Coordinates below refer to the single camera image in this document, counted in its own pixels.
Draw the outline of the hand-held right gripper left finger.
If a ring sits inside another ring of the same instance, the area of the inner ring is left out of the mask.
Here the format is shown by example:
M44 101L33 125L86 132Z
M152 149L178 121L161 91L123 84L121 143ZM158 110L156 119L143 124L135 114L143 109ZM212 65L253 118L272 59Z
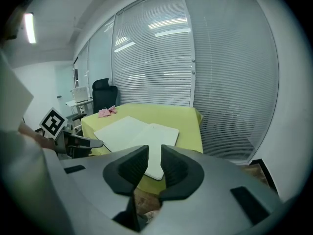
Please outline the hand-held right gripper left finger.
M111 190L129 198L126 209L119 212L113 220L135 232L139 232L141 228L136 214L134 190L145 174L148 159L149 147L136 146L103 169L103 178Z

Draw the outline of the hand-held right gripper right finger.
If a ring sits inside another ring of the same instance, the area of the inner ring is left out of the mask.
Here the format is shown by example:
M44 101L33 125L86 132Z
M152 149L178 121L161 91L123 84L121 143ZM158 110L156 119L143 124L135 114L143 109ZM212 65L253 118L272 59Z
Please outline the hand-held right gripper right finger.
M195 160L199 152L175 146L161 146L161 168L166 189L159 194L159 200L184 200L191 196L204 180L204 169Z

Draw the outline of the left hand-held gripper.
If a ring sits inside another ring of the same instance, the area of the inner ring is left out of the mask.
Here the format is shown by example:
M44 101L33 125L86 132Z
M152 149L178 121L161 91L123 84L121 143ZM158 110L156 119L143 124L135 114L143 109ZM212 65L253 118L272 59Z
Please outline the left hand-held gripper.
M39 138L39 144L43 148L52 149L57 154L66 154L66 138L65 128L67 127L67 119L62 116L55 108L51 108L41 120L39 126L45 136ZM103 141L98 139L85 138L78 135L70 135L70 146L78 148L100 148Z

